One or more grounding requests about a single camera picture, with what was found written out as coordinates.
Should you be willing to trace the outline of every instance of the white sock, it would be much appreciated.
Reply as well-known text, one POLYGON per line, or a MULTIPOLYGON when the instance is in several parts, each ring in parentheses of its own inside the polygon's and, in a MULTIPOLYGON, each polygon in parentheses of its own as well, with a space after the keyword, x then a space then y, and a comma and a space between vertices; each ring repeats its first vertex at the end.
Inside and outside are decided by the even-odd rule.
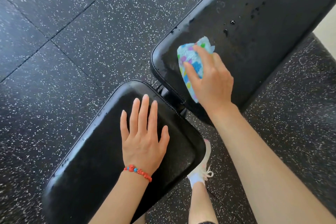
POLYGON ((202 182, 205 185, 204 178, 199 173, 195 173, 189 177, 191 188, 193 188, 196 182, 202 182))

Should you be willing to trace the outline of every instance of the forearm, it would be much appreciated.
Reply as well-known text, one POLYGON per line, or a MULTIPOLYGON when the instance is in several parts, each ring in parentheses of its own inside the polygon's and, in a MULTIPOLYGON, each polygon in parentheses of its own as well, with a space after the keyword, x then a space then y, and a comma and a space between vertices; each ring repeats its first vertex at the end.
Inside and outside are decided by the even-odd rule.
POLYGON ((235 106, 210 118, 229 151, 258 224, 336 223, 235 106))
POLYGON ((123 171, 89 224, 129 224, 147 185, 142 175, 123 171))

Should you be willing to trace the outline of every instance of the blue polka dot cloth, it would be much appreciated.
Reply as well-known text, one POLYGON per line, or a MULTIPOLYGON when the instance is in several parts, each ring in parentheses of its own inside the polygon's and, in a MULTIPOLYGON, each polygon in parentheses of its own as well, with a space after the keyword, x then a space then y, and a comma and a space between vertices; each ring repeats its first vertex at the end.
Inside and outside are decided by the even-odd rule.
MULTIPOLYGON (((215 47, 211 46, 209 39, 206 36, 199 39, 196 44, 207 50, 207 52, 210 54, 213 53, 215 50, 215 47)), ((181 45, 177 49, 177 59, 183 81, 187 86, 190 96, 196 103, 198 103, 198 99, 195 95, 193 87, 191 86, 191 83, 186 73, 186 69, 184 68, 183 65, 183 62, 190 63, 194 67, 196 73, 198 74, 198 77, 201 79, 203 78, 203 65, 201 58, 199 57, 198 53, 195 52, 193 49, 193 46, 196 44, 192 43, 181 45)))

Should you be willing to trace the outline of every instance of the shoelace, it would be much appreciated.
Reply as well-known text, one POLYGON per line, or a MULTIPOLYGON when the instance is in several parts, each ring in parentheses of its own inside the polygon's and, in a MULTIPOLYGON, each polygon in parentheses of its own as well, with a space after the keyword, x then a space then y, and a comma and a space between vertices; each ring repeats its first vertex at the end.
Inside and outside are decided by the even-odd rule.
POLYGON ((210 167, 211 167, 211 165, 209 166, 208 170, 203 173, 203 177, 204 177, 205 181, 207 181, 208 178, 213 177, 213 175, 214 175, 214 173, 212 171, 210 171, 210 167))

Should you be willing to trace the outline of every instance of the finger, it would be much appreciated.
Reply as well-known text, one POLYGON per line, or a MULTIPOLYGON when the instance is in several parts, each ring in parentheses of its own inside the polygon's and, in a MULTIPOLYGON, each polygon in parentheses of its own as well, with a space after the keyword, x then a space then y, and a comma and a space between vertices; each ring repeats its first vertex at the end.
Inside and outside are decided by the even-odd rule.
POLYGON ((167 150, 167 146, 168 146, 168 143, 169 143, 169 132, 168 132, 168 126, 164 126, 162 128, 162 132, 161 132, 161 139, 160 139, 160 142, 159 142, 159 148, 160 148, 160 151, 162 153, 162 155, 165 155, 166 154, 166 150, 167 150))
POLYGON ((213 61, 215 63, 215 67, 217 68, 218 71, 228 71, 228 69, 226 68, 226 66, 224 65, 221 57, 218 55, 218 53, 214 52, 212 54, 213 57, 213 61))
POLYGON ((144 134, 147 131, 147 115, 148 115, 149 97, 145 94, 142 98, 139 118, 138 133, 144 134))
POLYGON ((187 73, 192 88, 194 90, 197 89, 199 84, 201 83, 201 79, 198 77, 198 74, 196 73, 193 65, 188 62, 184 62, 183 65, 185 67, 185 72, 187 73))
POLYGON ((131 116, 129 117, 129 134, 134 137, 138 132, 138 115, 140 108, 140 100, 134 99, 131 116))
POLYGON ((120 132, 122 142, 126 141, 129 136, 129 132, 127 128, 127 113, 125 112, 125 110, 122 111, 120 117, 120 132))
POLYGON ((201 58, 203 64, 203 71, 207 71, 208 69, 214 67, 212 55, 210 55, 204 48, 198 45, 194 45, 193 48, 201 58))
POLYGON ((147 131, 154 135, 158 134, 158 103, 156 100, 150 106, 147 131))

